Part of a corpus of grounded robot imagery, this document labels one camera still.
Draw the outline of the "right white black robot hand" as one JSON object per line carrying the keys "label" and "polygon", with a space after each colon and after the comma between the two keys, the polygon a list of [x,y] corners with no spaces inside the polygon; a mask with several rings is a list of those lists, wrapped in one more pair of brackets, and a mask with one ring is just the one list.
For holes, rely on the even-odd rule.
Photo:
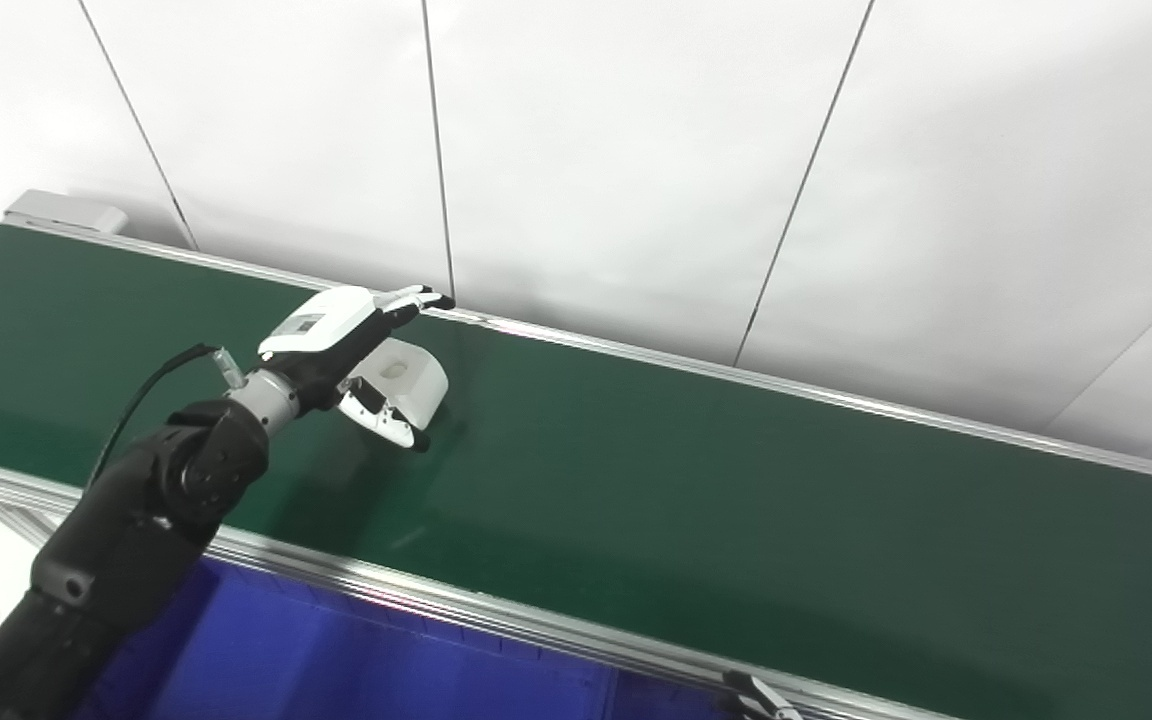
{"label": "right white black robot hand", "polygon": [[718,707],[727,719],[803,719],[794,703],[759,676],[745,670],[723,670],[723,696]]}

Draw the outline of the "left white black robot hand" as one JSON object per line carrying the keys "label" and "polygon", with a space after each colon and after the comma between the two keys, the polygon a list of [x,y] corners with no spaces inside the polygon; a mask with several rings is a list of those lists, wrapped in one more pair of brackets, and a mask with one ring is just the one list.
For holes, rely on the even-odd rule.
{"label": "left white black robot hand", "polygon": [[297,416],[338,407],[362,429],[422,454],[430,446],[425,430],[355,369],[430,306],[452,310],[456,301],[426,285],[384,293],[343,285],[316,293],[262,341],[259,366],[282,378]]}

